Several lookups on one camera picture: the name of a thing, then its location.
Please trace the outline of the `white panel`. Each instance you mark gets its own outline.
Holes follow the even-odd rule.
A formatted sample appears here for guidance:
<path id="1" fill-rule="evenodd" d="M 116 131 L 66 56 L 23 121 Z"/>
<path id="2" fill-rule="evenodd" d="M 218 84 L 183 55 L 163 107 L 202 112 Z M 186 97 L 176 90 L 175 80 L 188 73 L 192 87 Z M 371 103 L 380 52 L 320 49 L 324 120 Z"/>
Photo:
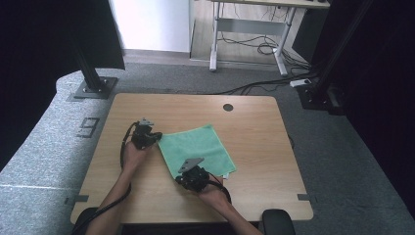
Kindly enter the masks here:
<path id="1" fill-rule="evenodd" d="M 190 53 L 194 0 L 110 0 L 121 48 Z"/>

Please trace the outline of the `green cloth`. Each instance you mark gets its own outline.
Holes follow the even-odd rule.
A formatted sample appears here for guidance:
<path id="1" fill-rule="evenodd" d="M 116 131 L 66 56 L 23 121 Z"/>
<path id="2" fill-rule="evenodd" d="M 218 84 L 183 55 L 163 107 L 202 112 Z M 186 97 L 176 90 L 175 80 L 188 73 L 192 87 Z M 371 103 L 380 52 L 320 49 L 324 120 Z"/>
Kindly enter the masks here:
<path id="1" fill-rule="evenodd" d="M 179 175 L 179 169 L 186 160 L 195 158 L 203 158 L 200 167 L 217 176 L 237 170 L 211 124 L 164 134 L 159 147 L 172 178 Z"/>

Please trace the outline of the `black box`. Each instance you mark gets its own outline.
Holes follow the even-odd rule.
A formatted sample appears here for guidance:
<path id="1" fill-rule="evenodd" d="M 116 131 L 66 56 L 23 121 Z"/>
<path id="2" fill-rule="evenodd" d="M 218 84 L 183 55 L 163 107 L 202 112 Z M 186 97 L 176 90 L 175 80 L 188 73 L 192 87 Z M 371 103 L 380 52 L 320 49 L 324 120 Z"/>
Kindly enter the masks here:
<path id="1" fill-rule="evenodd" d="M 327 10 L 306 9 L 300 22 L 293 49 L 310 64 L 316 63 L 317 44 L 327 15 Z"/>

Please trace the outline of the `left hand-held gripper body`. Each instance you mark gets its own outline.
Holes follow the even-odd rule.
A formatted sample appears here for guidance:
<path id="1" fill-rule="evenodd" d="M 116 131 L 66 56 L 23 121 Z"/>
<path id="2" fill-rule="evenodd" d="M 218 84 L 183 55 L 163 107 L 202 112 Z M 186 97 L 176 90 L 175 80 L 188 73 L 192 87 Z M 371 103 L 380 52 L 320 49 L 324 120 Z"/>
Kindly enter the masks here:
<path id="1" fill-rule="evenodd" d="M 152 132 L 153 123 L 144 117 L 134 123 L 131 141 L 139 149 L 145 149 L 158 141 L 158 135 Z"/>

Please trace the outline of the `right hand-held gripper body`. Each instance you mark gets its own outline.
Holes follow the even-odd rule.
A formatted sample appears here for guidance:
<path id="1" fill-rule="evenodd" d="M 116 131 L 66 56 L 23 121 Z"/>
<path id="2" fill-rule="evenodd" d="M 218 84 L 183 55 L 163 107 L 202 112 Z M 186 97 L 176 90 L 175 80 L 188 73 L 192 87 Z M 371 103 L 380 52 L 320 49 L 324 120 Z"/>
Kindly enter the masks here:
<path id="1" fill-rule="evenodd" d="M 194 192 L 201 192 L 208 184 L 209 176 L 208 172 L 203 167 L 200 167 L 200 163 L 204 158 L 193 158 L 184 161 L 183 165 L 179 168 L 178 176 L 184 178 L 184 188 Z"/>

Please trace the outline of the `white desk frame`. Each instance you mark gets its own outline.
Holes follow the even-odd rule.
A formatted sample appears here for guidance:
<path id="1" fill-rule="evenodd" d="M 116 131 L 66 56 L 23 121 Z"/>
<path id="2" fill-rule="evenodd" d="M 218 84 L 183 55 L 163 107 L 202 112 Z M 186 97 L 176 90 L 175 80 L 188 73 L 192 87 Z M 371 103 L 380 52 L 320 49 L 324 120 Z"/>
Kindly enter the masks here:
<path id="1" fill-rule="evenodd" d="M 297 8 L 304 9 L 329 9 L 330 3 L 327 0 L 210 0 L 213 3 L 213 37 L 210 48 L 209 70 L 217 69 L 217 36 L 219 32 L 235 32 L 247 34 L 262 34 L 280 36 L 280 42 L 273 50 L 278 70 L 282 76 L 287 76 L 288 72 L 283 60 L 282 52 L 287 41 L 288 34 L 294 19 Z M 283 23 L 226 19 L 219 16 L 220 4 L 245 4 L 263 5 L 273 7 L 287 7 L 288 16 Z"/>

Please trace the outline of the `person's left hand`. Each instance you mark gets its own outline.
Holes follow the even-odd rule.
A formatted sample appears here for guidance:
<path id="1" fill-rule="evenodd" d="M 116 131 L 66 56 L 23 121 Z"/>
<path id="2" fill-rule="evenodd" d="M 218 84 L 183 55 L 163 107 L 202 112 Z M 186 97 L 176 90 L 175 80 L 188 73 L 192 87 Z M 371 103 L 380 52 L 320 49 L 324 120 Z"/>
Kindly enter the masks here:
<path id="1" fill-rule="evenodd" d="M 145 149 L 137 149 L 132 142 L 125 145 L 123 153 L 122 173 L 133 175 L 139 166 L 146 160 L 148 154 L 152 150 L 152 146 Z"/>

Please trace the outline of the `white power strip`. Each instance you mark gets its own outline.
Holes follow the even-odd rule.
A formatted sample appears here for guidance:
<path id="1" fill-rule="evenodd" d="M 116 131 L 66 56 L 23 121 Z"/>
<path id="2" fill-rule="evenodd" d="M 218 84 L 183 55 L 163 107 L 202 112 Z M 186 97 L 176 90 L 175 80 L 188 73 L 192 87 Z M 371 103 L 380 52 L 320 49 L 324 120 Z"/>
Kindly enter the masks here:
<path id="1" fill-rule="evenodd" d="M 303 85 L 309 85 L 309 84 L 311 84 L 311 80 L 308 78 L 293 80 L 290 82 L 290 86 L 293 88 L 298 87 L 298 86 L 303 86 Z"/>

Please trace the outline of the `person's right hand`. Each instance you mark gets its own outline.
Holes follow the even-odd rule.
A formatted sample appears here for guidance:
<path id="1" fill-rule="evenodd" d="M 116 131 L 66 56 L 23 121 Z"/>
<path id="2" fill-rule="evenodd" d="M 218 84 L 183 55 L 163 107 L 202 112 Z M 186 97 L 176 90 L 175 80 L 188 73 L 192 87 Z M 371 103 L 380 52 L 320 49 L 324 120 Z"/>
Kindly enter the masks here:
<path id="1" fill-rule="evenodd" d="M 218 212 L 227 210 L 231 206 L 226 194 L 215 185 L 208 184 L 197 196 L 202 202 Z"/>

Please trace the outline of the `dark curtain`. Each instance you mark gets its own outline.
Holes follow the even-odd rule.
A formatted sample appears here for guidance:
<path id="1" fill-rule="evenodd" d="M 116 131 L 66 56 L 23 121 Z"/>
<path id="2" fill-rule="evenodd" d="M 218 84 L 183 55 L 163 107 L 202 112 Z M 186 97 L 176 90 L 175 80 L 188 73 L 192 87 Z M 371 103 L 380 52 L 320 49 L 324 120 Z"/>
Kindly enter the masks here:
<path id="1" fill-rule="evenodd" d="M 82 59 L 124 68 L 109 0 L 0 0 L 0 170 Z"/>
<path id="2" fill-rule="evenodd" d="M 415 0 L 328 0 L 321 79 L 415 218 Z"/>

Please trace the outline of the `black metal stand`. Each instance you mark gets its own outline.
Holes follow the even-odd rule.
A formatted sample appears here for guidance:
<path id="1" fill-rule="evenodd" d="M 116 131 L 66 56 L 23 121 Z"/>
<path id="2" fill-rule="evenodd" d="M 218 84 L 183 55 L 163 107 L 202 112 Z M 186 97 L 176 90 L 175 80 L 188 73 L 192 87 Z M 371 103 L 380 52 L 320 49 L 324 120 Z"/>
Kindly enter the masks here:
<path id="1" fill-rule="evenodd" d="M 117 83 L 116 77 L 100 76 L 90 58 L 75 39 L 71 41 L 74 58 L 83 74 L 83 81 L 73 94 L 74 99 L 108 99 Z"/>
<path id="2" fill-rule="evenodd" d="M 342 116 L 342 90 L 335 83 L 335 70 L 340 67 L 340 59 L 346 46 L 355 35 L 361 21 L 368 12 L 373 0 L 333 0 L 327 23 L 332 28 L 327 32 L 332 46 L 325 43 L 326 53 L 314 66 L 318 81 L 297 89 L 301 105 L 306 110 L 327 111 L 331 115 Z"/>

